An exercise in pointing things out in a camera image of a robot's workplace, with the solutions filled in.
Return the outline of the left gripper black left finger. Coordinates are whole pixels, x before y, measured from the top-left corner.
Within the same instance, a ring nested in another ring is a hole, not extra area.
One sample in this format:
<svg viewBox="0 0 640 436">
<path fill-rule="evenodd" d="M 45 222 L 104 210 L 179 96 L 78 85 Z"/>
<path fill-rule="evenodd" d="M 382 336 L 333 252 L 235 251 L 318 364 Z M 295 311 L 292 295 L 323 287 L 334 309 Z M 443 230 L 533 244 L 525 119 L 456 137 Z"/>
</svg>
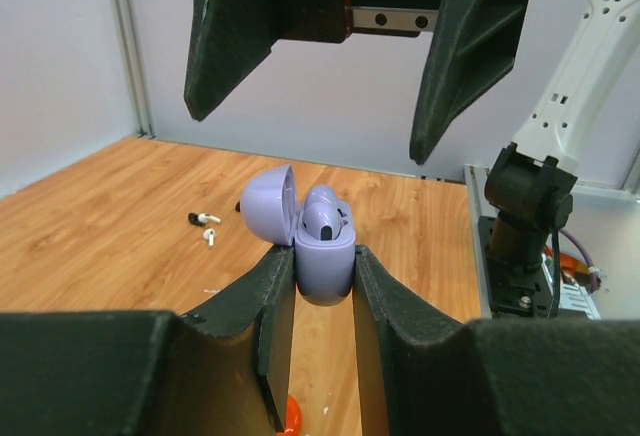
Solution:
<svg viewBox="0 0 640 436">
<path fill-rule="evenodd" d="M 273 435 L 286 423 L 291 249 L 184 314 L 7 312 L 5 435 Z"/>
</svg>

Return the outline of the orange round charging case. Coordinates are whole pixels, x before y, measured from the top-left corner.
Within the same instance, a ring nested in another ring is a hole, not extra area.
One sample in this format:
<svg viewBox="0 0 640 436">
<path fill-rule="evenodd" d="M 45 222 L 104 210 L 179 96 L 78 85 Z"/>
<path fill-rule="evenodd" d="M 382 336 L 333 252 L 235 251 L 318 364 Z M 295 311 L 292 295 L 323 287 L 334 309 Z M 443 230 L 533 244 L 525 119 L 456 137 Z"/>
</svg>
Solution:
<svg viewBox="0 0 640 436">
<path fill-rule="evenodd" d="M 300 436 L 303 427 L 303 415 L 301 407 L 294 396 L 287 397 L 286 424 L 282 435 Z"/>
</svg>

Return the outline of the purple earbud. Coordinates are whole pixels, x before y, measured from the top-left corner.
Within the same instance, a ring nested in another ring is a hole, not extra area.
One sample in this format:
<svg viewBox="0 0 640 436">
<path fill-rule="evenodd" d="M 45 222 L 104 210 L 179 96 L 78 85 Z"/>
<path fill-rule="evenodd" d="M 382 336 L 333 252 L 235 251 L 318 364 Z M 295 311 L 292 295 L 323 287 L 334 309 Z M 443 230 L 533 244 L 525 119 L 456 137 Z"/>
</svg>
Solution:
<svg viewBox="0 0 640 436">
<path fill-rule="evenodd" d="M 304 202 L 304 208 L 308 209 L 317 204 L 334 209 L 340 209 L 342 202 L 333 188 L 325 184 L 319 184 L 312 187 L 308 192 Z"/>
<path fill-rule="evenodd" d="M 334 241 L 341 232 L 343 220 L 337 206 L 328 202 L 308 205 L 302 215 L 302 227 L 318 241 Z"/>
</svg>

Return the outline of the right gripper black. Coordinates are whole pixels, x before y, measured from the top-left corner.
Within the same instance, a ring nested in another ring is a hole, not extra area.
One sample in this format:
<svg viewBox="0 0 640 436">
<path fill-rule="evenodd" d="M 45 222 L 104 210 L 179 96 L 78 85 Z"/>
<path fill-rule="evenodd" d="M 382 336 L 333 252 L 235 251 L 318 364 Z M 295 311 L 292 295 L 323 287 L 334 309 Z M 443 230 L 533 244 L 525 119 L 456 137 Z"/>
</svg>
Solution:
<svg viewBox="0 0 640 436">
<path fill-rule="evenodd" d="M 348 28 L 398 37 L 435 30 L 409 144 L 423 165 L 454 119 L 513 69 L 528 2 L 193 0 L 184 101 L 204 120 L 280 40 L 340 44 Z"/>
</svg>

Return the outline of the white earbud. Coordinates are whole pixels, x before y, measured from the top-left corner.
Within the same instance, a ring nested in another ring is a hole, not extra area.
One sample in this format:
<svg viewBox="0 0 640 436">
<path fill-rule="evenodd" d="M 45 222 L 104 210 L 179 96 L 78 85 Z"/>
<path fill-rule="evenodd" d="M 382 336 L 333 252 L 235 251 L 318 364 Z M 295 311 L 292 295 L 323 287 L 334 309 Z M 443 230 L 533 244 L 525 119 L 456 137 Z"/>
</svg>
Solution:
<svg viewBox="0 0 640 436">
<path fill-rule="evenodd" d="M 208 214 L 208 213 L 198 214 L 197 221 L 201 224 L 209 224 L 209 223 L 220 224 L 221 223 L 221 219 L 219 217 L 212 214 Z"/>
<path fill-rule="evenodd" d="M 209 248 L 213 248 L 216 240 L 216 231 L 214 228 L 207 228 L 203 232 L 203 238 L 207 242 Z"/>
</svg>

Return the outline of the purple round charging case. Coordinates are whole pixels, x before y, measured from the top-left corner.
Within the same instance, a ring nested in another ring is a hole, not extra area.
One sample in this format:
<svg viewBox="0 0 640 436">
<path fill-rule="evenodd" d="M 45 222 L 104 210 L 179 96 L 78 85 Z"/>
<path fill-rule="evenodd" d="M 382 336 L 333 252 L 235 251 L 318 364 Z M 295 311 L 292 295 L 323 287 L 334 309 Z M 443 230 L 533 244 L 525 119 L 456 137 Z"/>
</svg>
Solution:
<svg viewBox="0 0 640 436">
<path fill-rule="evenodd" d="M 317 306 L 340 303 L 353 286 L 356 228 L 351 206 L 340 200 L 343 226 L 339 237 L 334 241 L 318 241 L 302 227 L 305 200 L 298 201 L 290 165 L 252 178 L 240 199 L 244 222 L 255 236 L 294 249 L 298 291 Z"/>
</svg>

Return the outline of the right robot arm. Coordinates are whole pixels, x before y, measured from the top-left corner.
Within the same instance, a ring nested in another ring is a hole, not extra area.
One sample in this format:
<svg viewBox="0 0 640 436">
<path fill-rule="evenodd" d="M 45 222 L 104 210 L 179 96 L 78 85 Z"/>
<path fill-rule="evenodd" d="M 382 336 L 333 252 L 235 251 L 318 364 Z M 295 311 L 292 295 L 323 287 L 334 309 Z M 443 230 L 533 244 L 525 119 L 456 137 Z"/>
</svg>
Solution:
<svg viewBox="0 0 640 436">
<path fill-rule="evenodd" d="M 529 0 L 193 0 L 184 85 L 207 118 L 280 40 L 342 43 L 354 33 L 433 35 L 409 143 L 423 164 L 448 127 L 513 68 Z M 533 267 L 572 209 L 595 118 L 639 44 L 639 0 L 588 0 L 547 88 L 485 186 L 499 219 L 491 260 Z"/>
</svg>

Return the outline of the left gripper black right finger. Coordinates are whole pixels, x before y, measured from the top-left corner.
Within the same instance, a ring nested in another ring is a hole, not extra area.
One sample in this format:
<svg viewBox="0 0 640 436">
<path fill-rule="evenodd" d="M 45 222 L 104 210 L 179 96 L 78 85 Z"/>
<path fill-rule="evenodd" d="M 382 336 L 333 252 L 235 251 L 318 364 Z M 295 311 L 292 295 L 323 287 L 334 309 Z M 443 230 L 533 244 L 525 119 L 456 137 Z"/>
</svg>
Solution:
<svg viewBox="0 0 640 436">
<path fill-rule="evenodd" d="M 635 321 L 460 323 L 356 250 L 353 312 L 366 435 L 635 435 Z"/>
</svg>

